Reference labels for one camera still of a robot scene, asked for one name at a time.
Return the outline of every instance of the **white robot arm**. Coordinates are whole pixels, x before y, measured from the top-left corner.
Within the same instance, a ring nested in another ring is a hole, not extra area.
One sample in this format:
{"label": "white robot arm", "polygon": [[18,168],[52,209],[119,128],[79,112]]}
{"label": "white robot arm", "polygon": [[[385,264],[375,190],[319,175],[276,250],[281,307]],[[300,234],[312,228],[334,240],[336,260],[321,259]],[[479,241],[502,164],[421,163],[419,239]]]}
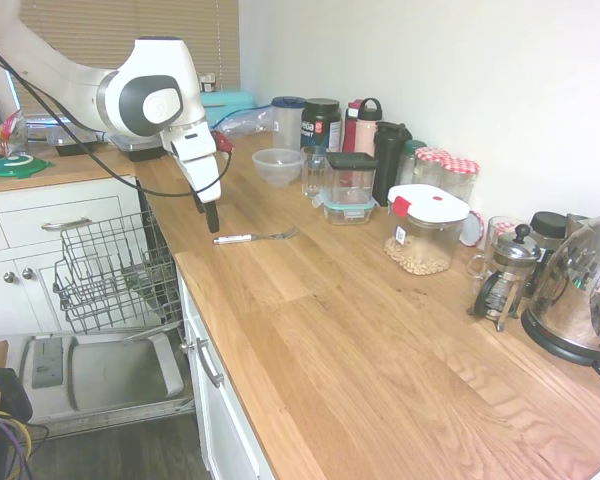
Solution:
{"label": "white robot arm", "polygon": [[217,224],[220,198],[216,145],[200,101],[196,70],[184,42],[143,37],[117,70],[86,67],[54,50],[19,19],[20,0],[0,0],[0,56],[49,96],[76,125],[149,137],[160,133],[197,197]]}

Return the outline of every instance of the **black water bottle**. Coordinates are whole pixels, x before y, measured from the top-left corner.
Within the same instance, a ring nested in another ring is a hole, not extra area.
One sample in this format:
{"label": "black water bottle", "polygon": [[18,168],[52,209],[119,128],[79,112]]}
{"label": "black water bottle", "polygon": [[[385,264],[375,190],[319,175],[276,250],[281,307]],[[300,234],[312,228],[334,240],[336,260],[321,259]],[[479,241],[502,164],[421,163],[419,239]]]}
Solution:
{"label": "black water bottle", "polygon": [[375,158],[378,160],[376,178],[373,181],[373,198],[381,207],[387,206],[389,189],[396,183],[400,154],[404,144],[413,137],[404,123],[378,122],[378,131],[373,139],[376,144]]}

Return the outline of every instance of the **kettle base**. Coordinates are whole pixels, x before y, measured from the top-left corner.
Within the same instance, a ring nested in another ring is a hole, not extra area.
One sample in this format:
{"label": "kettle base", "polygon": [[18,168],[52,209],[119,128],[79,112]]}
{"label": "kettle base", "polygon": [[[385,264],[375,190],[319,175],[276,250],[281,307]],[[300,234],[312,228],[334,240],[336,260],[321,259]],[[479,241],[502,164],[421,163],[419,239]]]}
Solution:
{"label": "kettle base", "polygon": [[600,352],[579,347],[551,333],[533,318],[528,309],[522,314],[522,327],[534,342],[556,357],[585,367],[594,363],[600,367]]}

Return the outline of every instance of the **floor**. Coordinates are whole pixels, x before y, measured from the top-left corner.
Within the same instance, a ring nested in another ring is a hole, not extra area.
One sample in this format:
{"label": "floor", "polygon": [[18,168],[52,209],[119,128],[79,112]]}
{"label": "floor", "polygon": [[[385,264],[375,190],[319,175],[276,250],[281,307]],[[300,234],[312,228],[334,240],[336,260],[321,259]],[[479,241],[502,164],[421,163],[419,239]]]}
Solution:
{"label": "floor", "polygon": [[36,480],[210,480],[195,415],[48,441],[31,459]]}

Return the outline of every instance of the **dishwasher rack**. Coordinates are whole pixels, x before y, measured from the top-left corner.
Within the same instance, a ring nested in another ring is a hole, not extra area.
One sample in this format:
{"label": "dishwasher rack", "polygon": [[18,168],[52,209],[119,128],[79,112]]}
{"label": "dishwasher rack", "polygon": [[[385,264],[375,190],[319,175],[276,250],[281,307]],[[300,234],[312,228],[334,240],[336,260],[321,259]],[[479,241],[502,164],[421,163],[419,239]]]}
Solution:
{"label": "dishwasher rack", "polygon": [[61,232],[53,291],[75,333],[182,319],[173,258],[151,211]]}

